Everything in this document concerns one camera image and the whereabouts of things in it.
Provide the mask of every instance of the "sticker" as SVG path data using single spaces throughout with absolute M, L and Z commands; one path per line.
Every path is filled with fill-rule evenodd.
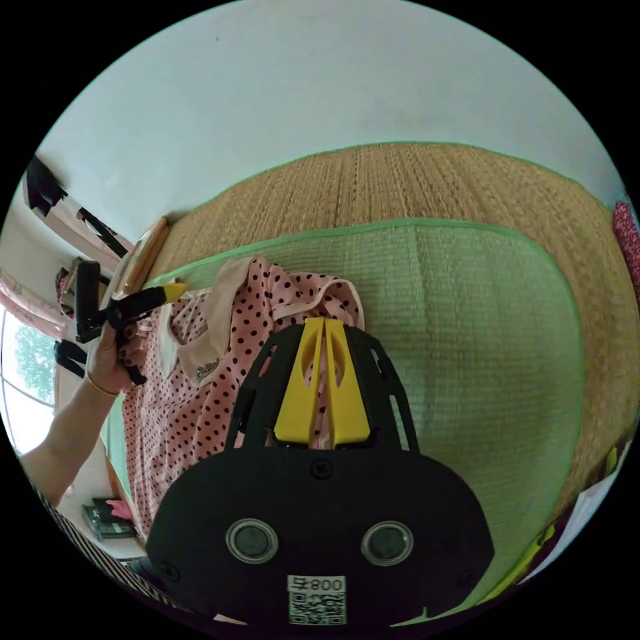
M 289 622 L 292 625 L 346 625 L 347 581 L 343 575 L 290 575 Z

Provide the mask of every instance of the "striped fabric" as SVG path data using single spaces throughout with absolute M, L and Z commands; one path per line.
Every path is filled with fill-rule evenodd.
M 56 522 L 58 527 L 68 536 L 73 542 L 76 548 L 94 565 L 96 565 L 104 574 L 114 580 L 120 586 L 125 587 L 128 590 L 132 590 L 137 594 L 142 594 L 147 598 L 150 598 L 162 605 L 178 609 L 180 611 L 189 612 L 188 609 L 178 604 L 175 600 L 158 591 L 154 586 L 149 584 L 144 578 L 134 574 L 128 570 L 119 560 L 110 556 L 104 552 L 100 547 L 93 544 L 88 540 L 67 518 L 58 511 L 46 500 L 40 492 L 34 488 L 36 494 L 38 494 L 42 504 L 49 513 L 49 515 Z

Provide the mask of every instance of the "human hand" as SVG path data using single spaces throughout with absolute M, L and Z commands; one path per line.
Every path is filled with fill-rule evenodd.
M 145 359 L 136 324 L 129 325 L 125 329 L 125 337 L 127 343 L 118 352 L 115 329 L 110 322 L 105 322 L 102 335 L 89 351 L 87 372 L 91 380 L 108 393 L 118 394 L 133 386 L 123 362 L 127 366 L 139 367 Z

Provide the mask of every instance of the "pink cloth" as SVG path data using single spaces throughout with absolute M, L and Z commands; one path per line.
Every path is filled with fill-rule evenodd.
M 640 306 L 640 233 L 625 202 L 616 202 L 613 210 L 613 230 L 625 257 L 635 297 Z
M 111 507 L 111 515 L 125 520 L 133 520 L 129 505 L 124 500 L 107 500 L 107 504 Z
M 195 340 L 207 330 L 200 311 L 206 299 L 203 294 L 174 303 L 171 330 L 180 343 Z M 127 471 L 137 512 L 135 524 L 143 538 L 172 482 L 198 461 L 224 449 L 238 388 L 269 334 L 320 316 L 363 328 L 359 304 L 348 281 L 324 274 L 289 275 L 264 258 L 254 259 L 233 301 L 229 348 L 218 363 L 203 363 L 215 370 L 200 385 L 188 378 L 179 361 L 168 378 L 162 376 L 157 340 L 161 310 L 153 312 L 151 330 L 143 339 L 147 353 L 141 370 L 148 380 L 131 390 L 123 403 Z M 307 310 L 300 311 L 301 305 Z M 321 387 L 317 447 L 327 441 L 324 393 Z

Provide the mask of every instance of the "black object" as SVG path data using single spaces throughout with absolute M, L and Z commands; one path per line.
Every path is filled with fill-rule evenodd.
M 120 518 L 121 522 L 105 522 L 95 505 L 83 505 L 82 514 L 94 536 L 100 541 L 135 536 L 135 529 L 130 521 Z
M 147 541 L 155 570 L 190 609 L 258 627 L 313 625 L 332 636 L 334 625 L 374 629 L 425 607 L 430 617 L 451 610 L 486 572 L 491 535 L 464 480 L 419 454 L 404 389 L 378 341 L 345 327 L 368 442 L 265 446 L 302 332 L 272 334 L 240 387 L 227 442 L 243 431 L 242 447 L 199 462 L 165 494 Z
M 135 558 L 127 562 L 125 566 L 128 570 L 152 584 L 158 591 L 162 592 L 167 590 L 166 584 L 162 581 L 156 570 L 154 570 L 151 560 L 149 560 L 147 556 Z
M 100 264 L 97 262 L 82 262 L 78 265 L 75 283 L 75 320 L 76 340 L 80 343 L 90 342 L 102 332 L 105 322 L 110 322 L 116 330 L 115 340 L 117 350 L 120 351 L 127 344 L 125 330 L 129 324 L 137 322 L 149 315 L 149 309 L 159 300 L 160 293 L 155 289 L 148 289 L 130 295 L 122 300 L 110 300 L 105 309 L 99 309 L 98 291 L 100 282 Z M 136 385 L 143 385 L 147 378 L 140 373 L 137 366 L 124 365 L 131 381 Z
M 34 156 L 25 172 L 25 202 L 30 209 L 36 210 L 46 217 L 52 207 L 60 200 L 64 200 L 69 194 L 58 184 L 55 176 L 45 166 L 42 160 Z M 114 254 L 123 258 L 127 254 L 126 248 L 120 244 L 112 229 L 100 222 L 96 216 L 88 212 L 84 207 L 80 208 L 80 216 L 84 222 L 88 222 L 95 230 L 97 236 L 106 244 Z
M 107 503 L 107 500 L 118 499 L 119 498 L 93 498 L 91 501 L 93 502 L 93 506 L 101 522 L 107 524 L 112 524 L 115 522 L 120 525 L 132 524 L 131 520 L 128 520 L 127 518 L 121 518 L 119 515 L 114 515 L 113 507 Z
M 57 341 L 53 346 L 53 356 L 61 367 L 84 378 L 85 370 L 80 365 L 87 364 L 87 354 L 75 342 Z

